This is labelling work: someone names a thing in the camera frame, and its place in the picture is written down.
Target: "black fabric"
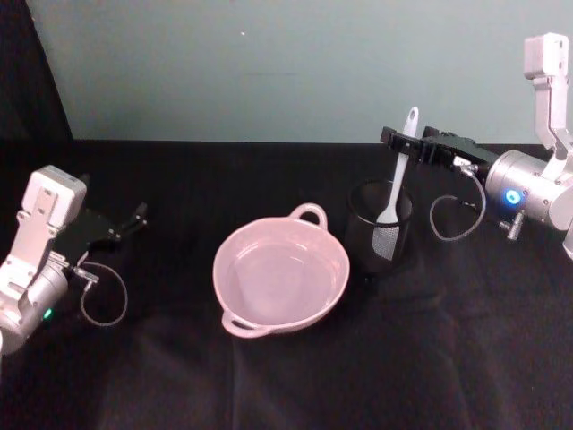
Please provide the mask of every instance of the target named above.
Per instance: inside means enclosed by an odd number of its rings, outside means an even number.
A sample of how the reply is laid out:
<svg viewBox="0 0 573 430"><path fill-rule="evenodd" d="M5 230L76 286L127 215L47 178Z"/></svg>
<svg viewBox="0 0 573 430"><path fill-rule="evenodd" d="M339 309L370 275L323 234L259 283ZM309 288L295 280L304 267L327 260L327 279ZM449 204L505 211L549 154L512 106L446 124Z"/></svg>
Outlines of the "black fabric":
<svg viewBox="0 0 573 430"><path fill-rule="evenodd" d="M211 282L236 228L316 202L345 232L346 193L392 175L381 145L84 142L14 146L0 169L0 251L8 252L30 172L91 174L88 206L113 220L149 204L149 229L111 255L127 319L90 327L77 288L4 358L3 429L531 429L573 426L573 266L562 235L526 223L516 244L493 223L446 244L429 229L441 194L477 201L472 182L410 166L405 260L383 279L353 272L341 302L297 334L234 339ZM475 214L444 203L453 235ZM108 305L121 296L102 284Z"/></svg>
<svg viewBox="0 0 573 430"><path fill-rule="evenodd" d="M72 133L25 0L0 2L0 140L69 142Z"/></svg>

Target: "pink bowl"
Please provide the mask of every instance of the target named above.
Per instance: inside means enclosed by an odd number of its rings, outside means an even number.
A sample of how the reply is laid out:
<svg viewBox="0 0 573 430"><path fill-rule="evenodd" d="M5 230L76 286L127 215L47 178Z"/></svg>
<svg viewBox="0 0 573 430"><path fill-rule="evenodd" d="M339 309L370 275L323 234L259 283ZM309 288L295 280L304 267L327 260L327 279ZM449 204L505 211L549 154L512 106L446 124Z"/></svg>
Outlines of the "pink bowl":
<svg viewBox="0 0 573 430"><path fill-rule="evenodd" d="M300 219L305 212L316 214L319 225ZM306 203L288 217L256 220L228 237L215 256L223 326L241 338L308 327L340 299L349 272L320 206Z"/></svg>

